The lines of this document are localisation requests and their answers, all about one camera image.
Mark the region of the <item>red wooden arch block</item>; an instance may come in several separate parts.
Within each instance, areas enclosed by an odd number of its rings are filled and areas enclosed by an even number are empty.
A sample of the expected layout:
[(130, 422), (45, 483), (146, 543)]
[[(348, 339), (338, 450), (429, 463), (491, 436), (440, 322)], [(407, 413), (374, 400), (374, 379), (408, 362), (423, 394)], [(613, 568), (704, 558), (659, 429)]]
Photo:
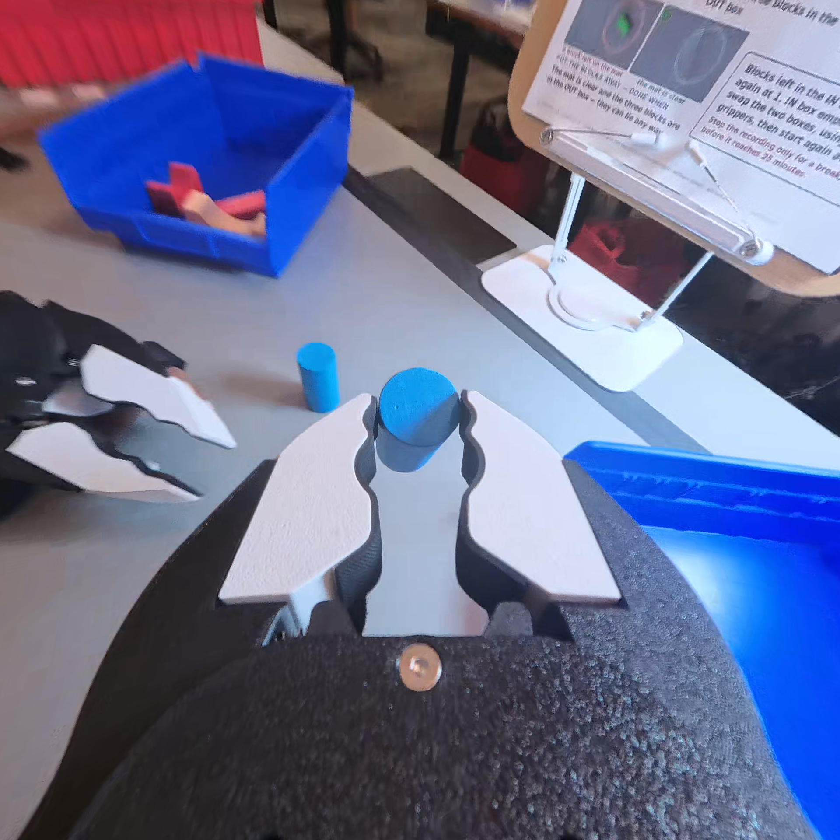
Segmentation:
[(161, 215), (183, 218), (182, 205), (191, 192), (204, 193), (196, 168), (190, 164), (169, 163), (169, 181), (146, 181), (145, 191), (152, 209)]

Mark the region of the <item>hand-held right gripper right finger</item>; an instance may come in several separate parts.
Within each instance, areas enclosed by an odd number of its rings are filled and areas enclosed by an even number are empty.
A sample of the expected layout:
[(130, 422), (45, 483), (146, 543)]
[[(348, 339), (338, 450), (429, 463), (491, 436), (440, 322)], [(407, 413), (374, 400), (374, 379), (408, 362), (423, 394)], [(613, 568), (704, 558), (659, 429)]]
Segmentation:
[(622, 594), (563, 457), (478, 391), (462, 391), (464, 446), (456, 575), (485, 610), (570, 603), (612, 606)]

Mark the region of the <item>instruction sheet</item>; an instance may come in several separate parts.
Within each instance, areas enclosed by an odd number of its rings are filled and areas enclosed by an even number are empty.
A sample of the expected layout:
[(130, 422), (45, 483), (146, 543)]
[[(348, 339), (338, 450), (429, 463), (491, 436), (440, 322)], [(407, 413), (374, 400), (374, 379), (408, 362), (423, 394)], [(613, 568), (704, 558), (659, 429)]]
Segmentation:
[(838, 2), (540, 4), (545, 153), (747, 264), (838, 272)]

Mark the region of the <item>white document stand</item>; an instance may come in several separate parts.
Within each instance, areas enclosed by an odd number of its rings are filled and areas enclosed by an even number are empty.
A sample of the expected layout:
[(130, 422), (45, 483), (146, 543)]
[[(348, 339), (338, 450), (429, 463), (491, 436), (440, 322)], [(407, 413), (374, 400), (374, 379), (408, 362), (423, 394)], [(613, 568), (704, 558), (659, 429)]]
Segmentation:
[[(532, 14), (539, 11), (537, 2)], [(480, 280), (495, 302), (560, 353), (594, 383), (609, 392), (629, 392), (668, 361), (681, 347), (681, 332), (665, 318), (671, 303), (715, 256), (758, 278), (766, 285), (818, 295), (837, 293), (838, 272), (821, 275), (789, 255), (777, 254), (768, 264), (747, 264), (683, 232), (654, 213), (620, 197), (545, 153), (543, 126), (526, 116), (522, 102), (531, 74), (545, 50), (547, 37), (524, 37), (511, 75), (508, 113), (521, 142), (571, 173), (552, 246), (541, 246), (484, 272)], [(568, 250), (571, 227), (584, 187), (588, 184), (638, 210), (702, 248), (701, 256), (683, 279), (654, 308), (607, 279)]]

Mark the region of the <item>blue plastic bin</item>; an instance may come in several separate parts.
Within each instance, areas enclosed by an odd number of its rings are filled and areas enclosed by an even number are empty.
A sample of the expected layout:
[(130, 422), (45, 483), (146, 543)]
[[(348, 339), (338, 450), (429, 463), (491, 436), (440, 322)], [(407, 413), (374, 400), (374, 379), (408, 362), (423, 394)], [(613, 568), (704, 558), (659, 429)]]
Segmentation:
[[(348, 171), (351, 88), (212, 56), (178, 62), (42, 130), (70, 204), (132, 249), (278, 277)], [(157, 213), (145, 184), (192, 165), (215, 200), (262, 191), (266, 236)]]
[(838, 839), (838, 469), (603, 442), (567, 458), (698, 595), (805, 815)]

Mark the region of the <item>natural wooden arch block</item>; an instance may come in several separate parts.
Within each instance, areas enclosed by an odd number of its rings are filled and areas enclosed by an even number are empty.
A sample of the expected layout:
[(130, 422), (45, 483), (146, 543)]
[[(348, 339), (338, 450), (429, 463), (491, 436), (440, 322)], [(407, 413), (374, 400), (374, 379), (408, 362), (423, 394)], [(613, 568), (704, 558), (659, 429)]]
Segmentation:
[(227, 213), (207, 194), (191, 190), (181, 202), (181, 212), (188, 222), (214, 228), (232, 235), (266, 237), (266, 214), (258, 212), (250, 219)]

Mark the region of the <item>red bag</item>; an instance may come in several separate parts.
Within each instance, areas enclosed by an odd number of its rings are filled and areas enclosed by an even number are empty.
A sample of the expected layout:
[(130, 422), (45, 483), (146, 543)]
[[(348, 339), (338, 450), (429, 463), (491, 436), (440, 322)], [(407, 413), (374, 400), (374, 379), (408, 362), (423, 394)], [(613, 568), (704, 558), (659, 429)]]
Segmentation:
[(652, 308), (690, 270), (686, 241), (646, 217), (586, 222), (568, 250)]

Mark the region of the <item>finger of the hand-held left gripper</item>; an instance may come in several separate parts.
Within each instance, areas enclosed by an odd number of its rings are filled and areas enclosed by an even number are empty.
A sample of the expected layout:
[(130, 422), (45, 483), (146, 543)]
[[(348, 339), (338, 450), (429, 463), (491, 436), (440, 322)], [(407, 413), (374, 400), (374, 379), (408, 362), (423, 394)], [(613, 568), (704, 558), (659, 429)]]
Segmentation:
[(214, 406), (179, 377), (155, 373), (97, 344), (82, 357), (79, 371), (86, 393), (102, 402), (137, 406), (194, 438), (222, 448), (237, 446)]
[(98, 444), (81, 426), (48, 423), (19, 433), (6, 453), (88, 494), (123, 501), (195, 502), (201, 494), (140, 458)]

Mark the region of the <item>red rectangular wooden block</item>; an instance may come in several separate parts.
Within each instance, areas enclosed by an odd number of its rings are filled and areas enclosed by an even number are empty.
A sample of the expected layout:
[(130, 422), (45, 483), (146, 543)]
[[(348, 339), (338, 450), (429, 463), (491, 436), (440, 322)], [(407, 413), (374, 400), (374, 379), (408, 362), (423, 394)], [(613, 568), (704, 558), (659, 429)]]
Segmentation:
[(236, 196), (219, 198), (215, 204), (226, 214), (243, 220), (257, 218), (266, 213), (266, 194), (264, 191), (253, 191)]

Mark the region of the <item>blue wooden cylinder block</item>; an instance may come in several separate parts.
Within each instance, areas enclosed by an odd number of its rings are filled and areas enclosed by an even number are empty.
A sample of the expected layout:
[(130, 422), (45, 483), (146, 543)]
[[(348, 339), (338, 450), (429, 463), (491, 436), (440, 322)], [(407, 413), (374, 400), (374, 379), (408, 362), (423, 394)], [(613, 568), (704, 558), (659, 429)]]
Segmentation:
[(297, 351), (297, 367), (309, 410), (330, 413), (340, 405), (337, 356), (326, 343), (306, 343)]
[(450, 438), (459, 419), (459, 394), (448, 378), (422, 367), (398, 372), (379, 396), (376, 453), (392, 471), (417, 471)]

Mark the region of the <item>red plastic bin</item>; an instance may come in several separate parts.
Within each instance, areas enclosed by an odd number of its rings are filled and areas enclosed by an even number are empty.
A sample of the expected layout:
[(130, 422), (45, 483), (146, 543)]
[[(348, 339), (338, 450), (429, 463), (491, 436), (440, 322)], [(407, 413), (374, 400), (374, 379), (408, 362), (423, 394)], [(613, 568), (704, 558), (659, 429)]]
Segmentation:
[(8, 88), (125, 81), (203, 54), (261, 66), (256, 2), (1, 2)]

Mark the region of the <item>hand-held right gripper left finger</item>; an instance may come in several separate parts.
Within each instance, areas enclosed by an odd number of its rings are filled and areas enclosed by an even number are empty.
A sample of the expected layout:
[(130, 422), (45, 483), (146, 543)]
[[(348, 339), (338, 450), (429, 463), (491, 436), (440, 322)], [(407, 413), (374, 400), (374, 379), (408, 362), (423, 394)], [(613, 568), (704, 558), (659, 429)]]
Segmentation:
[(339, 602), (364, 630), (382, 574), (375, 477), (377, 403), (360, 394), (278, 455), (218, 593), (231, 605), (280, 604), (305, 634), (314, 608)]

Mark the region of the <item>red and black backpack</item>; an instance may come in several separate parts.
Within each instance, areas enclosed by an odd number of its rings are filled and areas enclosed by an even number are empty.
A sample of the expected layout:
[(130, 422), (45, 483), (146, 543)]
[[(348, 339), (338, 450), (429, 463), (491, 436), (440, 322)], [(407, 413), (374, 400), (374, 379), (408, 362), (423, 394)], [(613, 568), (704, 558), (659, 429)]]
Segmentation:
[(514, 133), (504, 97), (488, 100), (479, 110), (459, 173), (523, 217), (539, 208), (550, 161)]

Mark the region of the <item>wooden background desk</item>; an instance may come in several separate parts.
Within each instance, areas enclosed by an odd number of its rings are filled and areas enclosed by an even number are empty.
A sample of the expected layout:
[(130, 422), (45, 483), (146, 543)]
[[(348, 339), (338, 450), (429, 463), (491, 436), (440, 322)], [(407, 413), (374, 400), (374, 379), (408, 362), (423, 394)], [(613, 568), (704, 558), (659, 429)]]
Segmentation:
[(428, 1), (425, 6), (425, 36), (451, 49), (437, 157), (453, 163), (471, 60), (509, 76), (530, 23), (492, 2)]

